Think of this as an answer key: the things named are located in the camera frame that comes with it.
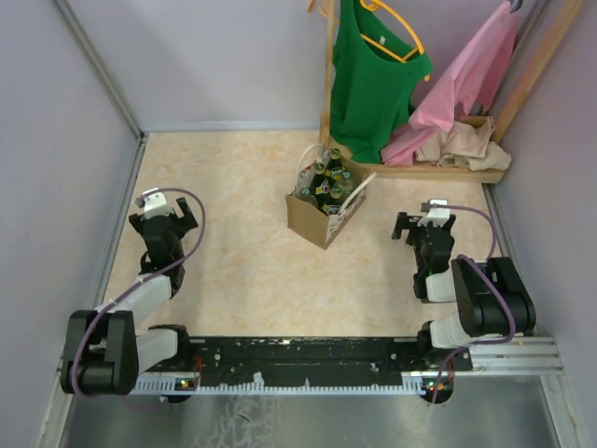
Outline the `clear bottle green cap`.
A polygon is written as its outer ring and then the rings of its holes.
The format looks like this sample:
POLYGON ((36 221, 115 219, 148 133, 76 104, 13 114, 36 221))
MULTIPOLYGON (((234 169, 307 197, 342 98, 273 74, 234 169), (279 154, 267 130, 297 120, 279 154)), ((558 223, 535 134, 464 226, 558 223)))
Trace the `clear bottle green cap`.
POLYGON ((336 182, 336 187, 341 190, 340 198, 345 201, 354 191, 354 179, 352 173, 348 170, 343 171, 340 179, 336 182))

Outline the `green bottle dark label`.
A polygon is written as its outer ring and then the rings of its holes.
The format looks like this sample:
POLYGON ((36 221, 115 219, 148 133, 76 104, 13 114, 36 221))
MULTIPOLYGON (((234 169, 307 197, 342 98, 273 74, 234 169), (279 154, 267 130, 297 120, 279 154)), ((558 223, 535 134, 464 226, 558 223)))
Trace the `green bottle dark label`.
POLYGON ((342 205, 342 189, 334 187, 330 190, 329 195, 323 202, 322 211, 327 216, 337 215, 340 212, 342 205))

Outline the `green bottle yellow label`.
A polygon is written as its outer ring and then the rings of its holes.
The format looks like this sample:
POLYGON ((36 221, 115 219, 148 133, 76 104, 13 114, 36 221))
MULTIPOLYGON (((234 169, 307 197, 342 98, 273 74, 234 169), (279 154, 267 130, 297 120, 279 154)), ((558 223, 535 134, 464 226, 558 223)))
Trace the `green bottle yellow label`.
POLYGON ((338 181, 344 172, 344 165, 341 158, 341 152, 337 148, 329 150, 329 162, 326 166, 326 176, 333 181, 338 181))

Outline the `green glass bottle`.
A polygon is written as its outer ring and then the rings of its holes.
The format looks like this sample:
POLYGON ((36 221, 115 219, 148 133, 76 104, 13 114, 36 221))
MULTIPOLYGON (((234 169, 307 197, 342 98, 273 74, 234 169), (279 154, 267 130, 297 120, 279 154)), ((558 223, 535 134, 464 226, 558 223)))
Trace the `green glass bottle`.
POLYGON ((315 164, 311 190, 315 196, 326 195, 330 190, 326 167, 321 162, 315 164))

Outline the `clear glass bottle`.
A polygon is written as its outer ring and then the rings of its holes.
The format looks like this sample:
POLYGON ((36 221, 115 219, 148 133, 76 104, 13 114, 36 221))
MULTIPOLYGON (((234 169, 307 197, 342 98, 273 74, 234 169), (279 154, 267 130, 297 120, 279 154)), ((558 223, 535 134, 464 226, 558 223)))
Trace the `clear glass bottle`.
POLYGON ((316 209, 319 208, 317 199, 315 198, 315 196, 312 194, 311 190, 308 187, 302 188, 299 191, 297 198, 305 203, 312 205, 316 209))

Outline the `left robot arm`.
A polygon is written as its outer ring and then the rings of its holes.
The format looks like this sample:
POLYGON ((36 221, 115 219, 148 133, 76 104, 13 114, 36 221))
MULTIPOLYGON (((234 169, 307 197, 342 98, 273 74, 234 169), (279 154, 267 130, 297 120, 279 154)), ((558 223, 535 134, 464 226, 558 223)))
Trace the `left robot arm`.
POLYGON ((175 205, 168 189, 150 189, 135 203, 140 213, 129 222, 142 237, 146 251, 134 282, 112 301, 91 310, 78 310, 67 323, 62 353, 62 391, 80 397, 129 395, 138 376, 162 361, 174 370, 187 368, 194 358, 182 326, 158 325, 144 334, 136 329, 155 309, 180 290, 185 261, 192 256, 182 240, 194 229, 205 230, 187 203, 191 192, 180 189, 175 205))

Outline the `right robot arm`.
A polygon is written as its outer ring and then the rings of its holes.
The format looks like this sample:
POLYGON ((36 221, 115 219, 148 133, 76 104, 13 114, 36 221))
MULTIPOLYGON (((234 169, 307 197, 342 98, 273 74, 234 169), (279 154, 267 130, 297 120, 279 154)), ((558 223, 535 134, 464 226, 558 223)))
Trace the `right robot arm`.
POLYGON ((428 210, 423 216, 400 212, 392 238, 407 234, 416 271, 413 292, 423 303, 453 303, 452 314, 423 324, 417 335, 418 361, 427 369, 452 363, 452 350, 511 341, 535 329, 535 305, 509 257, 490 255, 482 261, 454 256, 451 228, 456 215, 428 210))

